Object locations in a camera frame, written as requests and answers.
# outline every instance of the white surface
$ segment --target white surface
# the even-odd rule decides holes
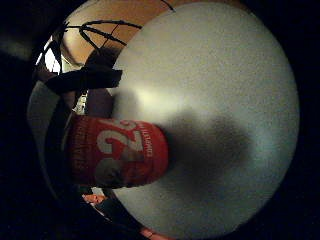
[[[122,51],[113,112],[165,131],[170,170],[115,193],[157,232],[215,237],[245,223],[283,179],[298,134],[296,86],[256,17],[218,3],[176,11],[149,22]]]
[[[37,145],[41,170],[48,188],[56,199],[58,199],[58,197],[52,188],[51,181],[47,174],[45,141],[47,130],[59,99],[60,97],[51,91],[43,82],[37,81],[32,90],[27,109],[27,120]]]

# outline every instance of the cup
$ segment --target cup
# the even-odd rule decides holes
[[[168,166],[164,135],[143,121],[75,115],[66,155],[74,182],[92,187],[145,185],[160,178]]]

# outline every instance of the red cup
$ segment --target red cup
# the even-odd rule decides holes
[[[151,183],[168,166],[164,135],[142,121],[75,115],[66,152],[75,183],[120,188]]]

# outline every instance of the orange wall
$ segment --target orange wall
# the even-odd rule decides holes
[[[246,7],[238,0],[168,0],[172,6],[178,6],[190,2],[225,2],[241,9]],[[168,7],[160,0],[91,0],[85,6],[71,14],[67,21],[70,25],[81,25],[91,20],[124,20],[138,25],[144,25],[152,18],[166,11]],[[95,25],[96,28],[104,32],[111,32],[114,25]],[[114,32],[114,36],[124,42],[128,42],[138,30],[132,27],[119,26]],[[90,38],[101,46],[105,39],[96,34],[88,34]],[[75,63],[84,63],[93,50],[78,33],[77,29],[69,29],[64,36],[64,47]],[[122,45],[113,41],[108,41],[106,46],[116,47],[119,51]]]

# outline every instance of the dark background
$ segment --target dark background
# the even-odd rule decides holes
[[[43,181],[26,123],[36,57],[50,34],[82,2],[1,2],[1,240],[143,239],[106,224],[80,199],[70,210],[58,205]],[[320,239],[320,4],[311,0],[243,3],[271,29],[289,58],[298,85],[301,125],[295,157],[275,196],[249,223],[223,239]]]

